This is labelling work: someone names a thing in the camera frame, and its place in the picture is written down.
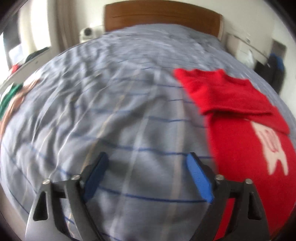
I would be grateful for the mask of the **red sweater with white print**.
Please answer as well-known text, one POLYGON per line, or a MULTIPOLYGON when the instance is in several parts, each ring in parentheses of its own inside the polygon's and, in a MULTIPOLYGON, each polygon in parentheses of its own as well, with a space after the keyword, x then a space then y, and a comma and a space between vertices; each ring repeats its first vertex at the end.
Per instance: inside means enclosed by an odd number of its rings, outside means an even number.
POLYGON ((218 173, 254 182, 269 232, 276 235, 295 207, 295 149, 287 122, 247 79, 222 69, 176 69, 174 75, 207 121, 218 173))

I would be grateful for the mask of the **green cloth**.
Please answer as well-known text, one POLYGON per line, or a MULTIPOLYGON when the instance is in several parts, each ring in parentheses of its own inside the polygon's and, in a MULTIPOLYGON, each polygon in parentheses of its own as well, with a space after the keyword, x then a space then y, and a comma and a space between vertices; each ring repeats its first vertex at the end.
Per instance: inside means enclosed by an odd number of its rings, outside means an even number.
POLYGON ((4 116, 6 109, 11 101, 11 99, 22 89, 23 84, 12 84, 8 92, 4 95, 1 100, 1 120, 4 116))

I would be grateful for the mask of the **grey striped bed blanket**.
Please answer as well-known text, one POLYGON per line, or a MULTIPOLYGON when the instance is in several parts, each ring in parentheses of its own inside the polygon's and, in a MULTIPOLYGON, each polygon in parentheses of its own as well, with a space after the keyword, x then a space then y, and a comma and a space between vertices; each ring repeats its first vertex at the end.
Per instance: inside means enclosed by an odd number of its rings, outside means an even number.
POLYGON ((1 185, 21 221, 46 178, 67 180, 101 152, 110 163, 87 207, 106 240, 189 240, 208 205, 185 168, 213 166, 203 116, 173 70, 223 69, 275 105, 295 141, 295 118, 276 92, 214 36, 179 25, 113 31, 56 56, 9 121, 1 185))

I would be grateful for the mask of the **white side desk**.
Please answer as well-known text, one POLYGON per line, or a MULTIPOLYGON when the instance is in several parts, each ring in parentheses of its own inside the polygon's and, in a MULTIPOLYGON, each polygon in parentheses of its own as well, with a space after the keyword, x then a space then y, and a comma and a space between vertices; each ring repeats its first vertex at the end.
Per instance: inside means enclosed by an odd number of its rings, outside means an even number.
POLYGON ((7 80, 1 84, 1 93, 12 83, 23 83, 27 78, 29 78, 34 72, 41 68, 51 59, 50 48, 42 52, 32 60, 25 63, 20 69, 18 69, 14 74, 12 74, 7 80))

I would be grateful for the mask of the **blue garment on jacket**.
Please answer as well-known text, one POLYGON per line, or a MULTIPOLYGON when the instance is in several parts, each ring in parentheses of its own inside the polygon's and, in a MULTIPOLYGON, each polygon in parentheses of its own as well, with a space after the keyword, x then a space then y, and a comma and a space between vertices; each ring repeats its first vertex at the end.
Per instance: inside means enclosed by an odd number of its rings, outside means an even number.
POLYGON ((281 72, 285 72, 285 66, 283 59, 280 56, 277 56, 275 53, 271 53, 270 57, 273 57, 276 60, 276 68, 281 72))

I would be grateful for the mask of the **white plastic bag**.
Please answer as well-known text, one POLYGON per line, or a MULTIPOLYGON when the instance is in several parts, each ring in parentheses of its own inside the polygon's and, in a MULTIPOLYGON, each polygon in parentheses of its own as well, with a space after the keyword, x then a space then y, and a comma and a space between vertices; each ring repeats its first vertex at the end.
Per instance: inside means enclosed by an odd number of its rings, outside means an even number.
POLYGON ((248 68, 250 69, 255 68, 255 58, 251 50, 248 50, 247 53, 240 51, 238 59, 241 63, 246 65, 248 68))

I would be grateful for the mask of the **white drawer cabinet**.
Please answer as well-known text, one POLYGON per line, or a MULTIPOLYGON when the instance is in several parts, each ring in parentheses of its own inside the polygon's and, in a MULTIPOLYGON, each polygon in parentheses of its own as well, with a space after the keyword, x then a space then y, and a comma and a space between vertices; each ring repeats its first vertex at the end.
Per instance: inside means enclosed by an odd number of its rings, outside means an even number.
POLYGON ((248 50, 252 51, 252 54, 255 58, 255 64, 259 61, 264 65, 268 60, 268 58, 262 52, 233 34, 228 34, 227 36, 226 49, 238 61, 240 51, 247 53, 248 50))

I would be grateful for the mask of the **beige window curtain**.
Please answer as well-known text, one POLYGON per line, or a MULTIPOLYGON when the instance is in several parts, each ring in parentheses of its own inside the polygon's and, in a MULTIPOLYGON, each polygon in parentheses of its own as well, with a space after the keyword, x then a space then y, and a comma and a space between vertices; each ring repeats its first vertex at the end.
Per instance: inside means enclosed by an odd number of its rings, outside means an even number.
POLYGON ((65 51, 79 43, 74 1, 56 1, 59 45, 65 51))

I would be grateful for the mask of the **brown wooden headboard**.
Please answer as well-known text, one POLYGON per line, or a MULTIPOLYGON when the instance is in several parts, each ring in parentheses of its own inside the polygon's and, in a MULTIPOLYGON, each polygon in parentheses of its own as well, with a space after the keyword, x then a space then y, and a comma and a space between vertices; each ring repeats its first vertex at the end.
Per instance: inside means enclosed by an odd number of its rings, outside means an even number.
POLYGON ((106 32, 145 24, 176 24, 221 40, 224 18, 210 9, 179 1, 119 1, 104 6, 106 32))

